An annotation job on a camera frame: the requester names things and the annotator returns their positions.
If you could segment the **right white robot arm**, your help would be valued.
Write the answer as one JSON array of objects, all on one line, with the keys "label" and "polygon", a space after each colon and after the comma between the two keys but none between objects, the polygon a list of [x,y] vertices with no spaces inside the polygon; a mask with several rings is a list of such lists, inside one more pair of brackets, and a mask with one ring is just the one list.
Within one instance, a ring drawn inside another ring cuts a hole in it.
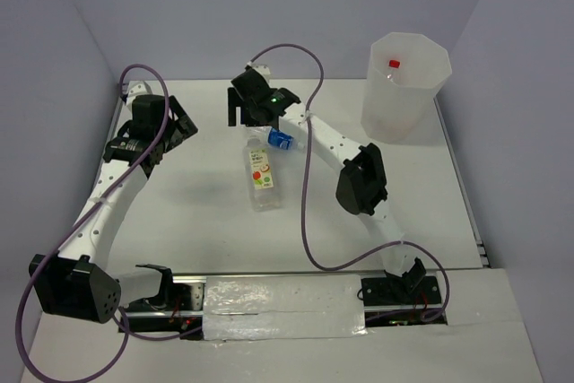
[{"label": "right white robot arm", "polygon": [[311,113],[310,104],[284,88],[269,83],[265,66],[247,65],[228,89],[228,124],[270,126],[304,141],[305,161],[318,156],[338,176],[335,199],[349,214],[358,217],[375,247],[347,263],[342,271],[375,254],[381,256],[392,297],[409,303],[419,296],[426,269],[418,257],[408,259],[411,246],[392,216],[388,203],[387,174],[382,151],[374,143],[359,144],[345,138]]}]

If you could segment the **red cap water bottle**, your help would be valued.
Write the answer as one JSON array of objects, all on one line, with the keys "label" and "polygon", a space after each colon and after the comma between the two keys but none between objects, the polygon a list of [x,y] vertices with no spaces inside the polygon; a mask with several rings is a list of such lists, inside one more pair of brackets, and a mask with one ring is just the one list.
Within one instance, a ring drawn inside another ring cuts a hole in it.
[{"label": "red cap water bottle", "polygon": [[400,80],[400,73],[401,73],[401,62],[396,59],[390,59],[387,64],[387,71],[386,71],[386,78],[395,84],[399,84]]}]

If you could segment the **apple juice clear bottle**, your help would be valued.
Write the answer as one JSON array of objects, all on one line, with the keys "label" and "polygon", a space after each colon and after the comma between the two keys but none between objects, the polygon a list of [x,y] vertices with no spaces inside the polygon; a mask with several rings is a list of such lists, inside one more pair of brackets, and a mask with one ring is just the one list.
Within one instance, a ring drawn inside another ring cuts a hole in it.
[{"label": "apple juice clear bottle", "polygon": [[278,182],[274,178],[272,159],[264,143],[249,137],[243,151],[248,176],[248,192],[255,211],[281,206]]}]

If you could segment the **blue label clear bottle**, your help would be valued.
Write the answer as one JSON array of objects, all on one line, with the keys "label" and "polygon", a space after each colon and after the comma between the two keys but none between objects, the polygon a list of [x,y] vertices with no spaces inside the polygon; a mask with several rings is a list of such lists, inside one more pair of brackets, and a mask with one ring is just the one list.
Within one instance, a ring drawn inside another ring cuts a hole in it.
[{"label": "blue label clear bottle", "polygon": [[306,148],[305,143],[270,126],[256,127],[254,132],[264,143],[280,150],[304,150]]}]

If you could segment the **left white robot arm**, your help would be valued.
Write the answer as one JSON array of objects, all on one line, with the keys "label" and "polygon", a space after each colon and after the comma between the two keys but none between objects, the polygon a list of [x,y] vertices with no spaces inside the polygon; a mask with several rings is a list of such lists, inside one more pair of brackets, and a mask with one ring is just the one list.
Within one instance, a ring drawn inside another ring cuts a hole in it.
[{"label": "left white robot arm", "polygon": [[145,300],[154,309],[175,300],[172,271],[162,265],[139,264],[129,274],[110,275],[109,252],[136,195],[153,169],[197,132],[174,96],[144,94],[130,98],[130,120],[105,147],[100,177],[83,211],[93,216],[48,259],[43,270],[36,255],[29,272],[42,310],[51,315],[108,322],[116,309]]}]

